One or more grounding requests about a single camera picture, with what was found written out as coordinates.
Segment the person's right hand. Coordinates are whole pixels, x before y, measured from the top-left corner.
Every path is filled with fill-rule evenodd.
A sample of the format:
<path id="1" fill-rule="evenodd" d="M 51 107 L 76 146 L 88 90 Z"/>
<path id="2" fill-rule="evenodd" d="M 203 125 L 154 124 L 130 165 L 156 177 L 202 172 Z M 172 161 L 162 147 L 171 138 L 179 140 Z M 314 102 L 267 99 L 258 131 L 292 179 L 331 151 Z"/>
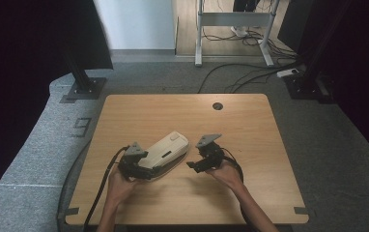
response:
<path id="1" fill-rule="evenodd" d="M 220 184 L 231 190 L 240 189 L 242 187 L 239 172 L 236 167 L 227 160 L 224 160 L 219 167 L 207 170 L 206 173 L 213 176 Z"/>

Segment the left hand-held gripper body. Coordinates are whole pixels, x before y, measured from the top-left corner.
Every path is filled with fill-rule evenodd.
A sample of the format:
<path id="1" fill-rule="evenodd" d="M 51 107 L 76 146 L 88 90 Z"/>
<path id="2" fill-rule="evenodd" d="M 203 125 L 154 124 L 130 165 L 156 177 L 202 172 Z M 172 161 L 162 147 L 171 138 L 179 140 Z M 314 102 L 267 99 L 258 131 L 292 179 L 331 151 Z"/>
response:
<path id="1" fill-rule="evenodd" d="M 147 152 L 144 151 L 137 142 L 133 142 L 121 157 L 118 168 L 122 175 L 128 180 L 129 178 L 138 178 L 139 170 L 146 167 L 139 165 L 140 154 Z"/>

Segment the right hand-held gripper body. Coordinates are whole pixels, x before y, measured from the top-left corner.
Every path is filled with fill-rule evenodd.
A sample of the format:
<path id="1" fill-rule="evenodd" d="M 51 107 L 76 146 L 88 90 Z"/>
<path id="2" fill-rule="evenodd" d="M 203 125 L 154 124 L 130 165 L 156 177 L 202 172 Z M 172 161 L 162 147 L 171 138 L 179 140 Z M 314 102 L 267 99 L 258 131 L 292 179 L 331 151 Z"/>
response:
<path id="1" fill-rule="evenodd" d="M 202 159 L 199 160 L 202 166 L 210 166 L 211 168 L 220 166 L 224 158 L 224 152 L 221 150 L 220 146 L 214 142 L 220 136 L 220 133 L 206 134 L 203 135 L 196 144 L 199 155 L 202 157 Z"/>

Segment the beige pencil case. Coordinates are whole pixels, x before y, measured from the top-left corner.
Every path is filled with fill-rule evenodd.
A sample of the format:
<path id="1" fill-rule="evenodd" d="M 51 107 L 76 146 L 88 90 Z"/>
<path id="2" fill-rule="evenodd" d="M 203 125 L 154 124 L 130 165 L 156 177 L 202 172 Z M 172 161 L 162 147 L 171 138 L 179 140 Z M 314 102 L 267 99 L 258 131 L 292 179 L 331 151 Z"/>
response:
<path id="1" fill-rule="evenodd" d="M 187 155 L 189 141 L 185 136 L 172 131 L 147 149 L 148 156 L 139 161 L 141 167 L 153 171 L 157 179 L 176 167 Z"/>

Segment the white power strip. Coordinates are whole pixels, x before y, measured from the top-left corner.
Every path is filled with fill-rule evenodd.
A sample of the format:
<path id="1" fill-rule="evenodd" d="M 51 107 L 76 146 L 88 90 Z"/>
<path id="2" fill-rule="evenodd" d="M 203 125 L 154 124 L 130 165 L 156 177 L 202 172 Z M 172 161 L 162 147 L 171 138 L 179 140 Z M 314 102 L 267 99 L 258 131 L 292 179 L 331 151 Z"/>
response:
<path id="1" fill-rule="evenodd" d="M 285 77 L 285 76 L 294 75 L 294 74 L 297 74 L 297 73 L 299 73 L 299 70 L 297 70 L 297 69 L 288 69 L 288 70 L 277 72 L 276 76 L 281 78 L 281 77 Z"/>

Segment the grey floor tape mark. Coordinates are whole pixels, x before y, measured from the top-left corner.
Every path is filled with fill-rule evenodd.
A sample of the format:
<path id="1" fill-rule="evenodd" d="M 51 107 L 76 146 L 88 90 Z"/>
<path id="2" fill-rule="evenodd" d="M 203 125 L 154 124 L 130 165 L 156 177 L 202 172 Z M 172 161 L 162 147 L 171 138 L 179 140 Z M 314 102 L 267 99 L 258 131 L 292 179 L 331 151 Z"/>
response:
<path id="1" fill-rule="evenodd" d="M 91 118 L 77 118 L 71 130 L 72 137 L 84 137 L 90 127 Z"/>

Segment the black curtain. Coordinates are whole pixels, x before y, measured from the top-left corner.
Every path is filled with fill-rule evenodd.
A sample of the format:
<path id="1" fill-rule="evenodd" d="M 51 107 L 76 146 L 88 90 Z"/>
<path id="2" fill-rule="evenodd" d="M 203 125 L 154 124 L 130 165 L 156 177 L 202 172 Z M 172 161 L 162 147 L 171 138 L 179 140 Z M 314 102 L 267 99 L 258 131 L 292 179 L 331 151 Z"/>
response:
<path id="1" fill-rule="evenodd" d="M 0 178 L 40 117 L 50 83 L 85 69 L 109 69 L 94 0 L 0 0 Z"/>
<path id="2" fill-rule="evenodd" d="M 331 37 L 316 78 L 369 142 L 369 0 L 331 0 Z"/>

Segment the person's left hand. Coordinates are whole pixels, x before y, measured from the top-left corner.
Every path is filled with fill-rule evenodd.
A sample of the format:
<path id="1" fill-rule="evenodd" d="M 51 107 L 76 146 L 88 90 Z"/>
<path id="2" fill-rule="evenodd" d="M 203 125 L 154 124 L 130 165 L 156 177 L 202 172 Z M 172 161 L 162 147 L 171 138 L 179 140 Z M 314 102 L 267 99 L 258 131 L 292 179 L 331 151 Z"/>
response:
<path id="1" fill-rule="evenodd" d="M 108 177 L 108 189 L 106 203 L 109 205 L 119 205 L 133 192 L 138 184 L 136 180 L 127 180 L 118 167 L 114 167 Z"/>

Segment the white metal desk frame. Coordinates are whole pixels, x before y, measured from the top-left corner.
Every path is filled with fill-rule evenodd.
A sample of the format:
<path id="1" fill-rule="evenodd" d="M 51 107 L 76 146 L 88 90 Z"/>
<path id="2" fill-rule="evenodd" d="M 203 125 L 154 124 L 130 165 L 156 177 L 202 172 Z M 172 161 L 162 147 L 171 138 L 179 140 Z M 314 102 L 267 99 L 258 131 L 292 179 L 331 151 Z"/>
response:
<path id="1" fill-rule="evenodd" d="M 195 66 L 202 66 L 202 32 L 205 26 L 259 26 L 265 28 L 259 47 L 268 67 L 274 65 L 270 57 L 269 38 L 280 0 L 272 0 L 269 13 L 205 13 L 204 0 L 197 0 Z"/>

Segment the black stand with square base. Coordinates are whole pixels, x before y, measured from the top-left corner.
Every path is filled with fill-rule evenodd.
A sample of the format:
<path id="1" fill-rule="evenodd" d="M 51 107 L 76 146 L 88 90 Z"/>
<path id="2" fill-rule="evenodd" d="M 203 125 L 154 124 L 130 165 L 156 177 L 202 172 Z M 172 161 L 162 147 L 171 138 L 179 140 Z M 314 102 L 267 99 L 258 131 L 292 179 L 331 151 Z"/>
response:
<path id="1" fill-rule="evenodd" d="M 297 55 L 305 71 L 286 77 L 292 99 L 315 100 L 320 97 L 316 82 L 326 46 L 330 40 L 334 9 L 331 0 L 290 0 L 279 38 Z"/>
<path id="2" fill-rule="evenodd" d="M 74 83 L 69 92 L 61 98 L 60 103 L 74 103 L 77 100 L 97 100 L 106 79 L 104 77 L 90 78 L 78 65 L 76 59 L 67 47 L 64 48 L 63 56 L 71 70 Z"/>

